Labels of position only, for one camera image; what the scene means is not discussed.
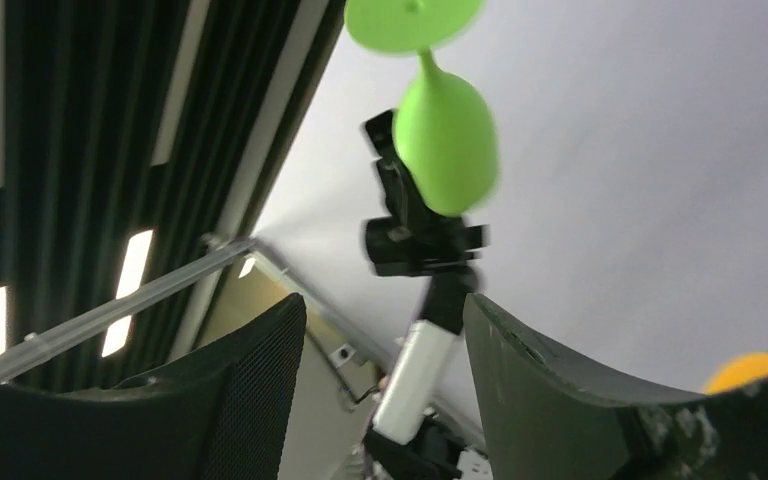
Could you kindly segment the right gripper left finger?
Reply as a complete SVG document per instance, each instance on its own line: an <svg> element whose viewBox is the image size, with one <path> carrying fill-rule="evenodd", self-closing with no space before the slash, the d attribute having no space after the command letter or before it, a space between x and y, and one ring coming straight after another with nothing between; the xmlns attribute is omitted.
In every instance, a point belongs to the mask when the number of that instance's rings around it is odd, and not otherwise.
<svg viewBox="0 0 768 480"><path fill-rule="evenodd" d="M111 389L0 383L0 479L274 479L301 363L304 299Z"/></svg>

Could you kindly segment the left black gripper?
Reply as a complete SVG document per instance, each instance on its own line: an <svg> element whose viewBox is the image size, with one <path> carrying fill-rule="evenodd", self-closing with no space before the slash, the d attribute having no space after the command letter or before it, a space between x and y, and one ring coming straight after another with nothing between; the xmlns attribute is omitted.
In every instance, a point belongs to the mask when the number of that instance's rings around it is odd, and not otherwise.
<svg viewBox="0 0 768 480"><path fill-rule="evenodd" d="M393 109L386 110L363 124L378 155L373 167L387 211L364 226L364 246L373 271L380 277L420 277L465 265L487 246L485 227L440 215L425 204L396 152L394 115Z"/></svg>

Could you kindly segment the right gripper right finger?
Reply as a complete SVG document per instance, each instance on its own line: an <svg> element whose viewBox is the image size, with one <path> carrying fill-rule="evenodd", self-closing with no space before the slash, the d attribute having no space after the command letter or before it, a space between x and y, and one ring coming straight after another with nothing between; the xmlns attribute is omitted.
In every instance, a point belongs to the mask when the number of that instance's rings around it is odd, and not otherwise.
<svg viewBox="0 0 768 480"><path fill-rule="evenodd" d="M496 478L768 479L768 378L702 395L599 363L481 294L463 317Z"/></svg>

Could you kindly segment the green wine glass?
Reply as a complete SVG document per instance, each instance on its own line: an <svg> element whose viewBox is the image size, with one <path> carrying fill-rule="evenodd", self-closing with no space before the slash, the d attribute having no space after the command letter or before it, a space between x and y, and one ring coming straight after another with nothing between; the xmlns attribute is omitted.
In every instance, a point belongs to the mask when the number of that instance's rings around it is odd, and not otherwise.
<svg viewBox="0 0 768 480"><path fill-rule="evenodd" d="M424 203L460 216L490 196L499 176L496 125L482 94L444 70L434 50L466 30L480 1L350 1L344 22L360 46L414 54L419 70L393 120L393 140Z"/></svg>

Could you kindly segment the orange wine glass back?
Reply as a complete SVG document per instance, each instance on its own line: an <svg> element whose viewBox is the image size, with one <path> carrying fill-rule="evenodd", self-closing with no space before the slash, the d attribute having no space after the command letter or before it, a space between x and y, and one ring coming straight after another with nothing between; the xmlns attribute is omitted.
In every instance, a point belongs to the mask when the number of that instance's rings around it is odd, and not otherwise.
<svg viewBox="0 0 768 480"><path fill-rule="evenodd" d="M753 352L735 357L720 367L705 382L702 392L716 394L768 377L768 353Z"/></svg>

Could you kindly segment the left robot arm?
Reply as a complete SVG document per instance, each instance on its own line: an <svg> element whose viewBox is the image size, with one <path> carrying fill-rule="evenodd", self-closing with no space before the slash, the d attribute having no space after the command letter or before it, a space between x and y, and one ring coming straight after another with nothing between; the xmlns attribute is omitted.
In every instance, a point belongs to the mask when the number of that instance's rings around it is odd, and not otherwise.
<svg viewBox="0 0 768 480"><path fill-rule="evenodd" d="M377 276L428 283L363 437L364 453L393 479L459 479L467 445L426 410L462 338L466 298L479 288L473 262L487 244L485 228L425 204L396 152L394 119L386 110L363 124L387 210L366 221L365 251Z"/></svg>

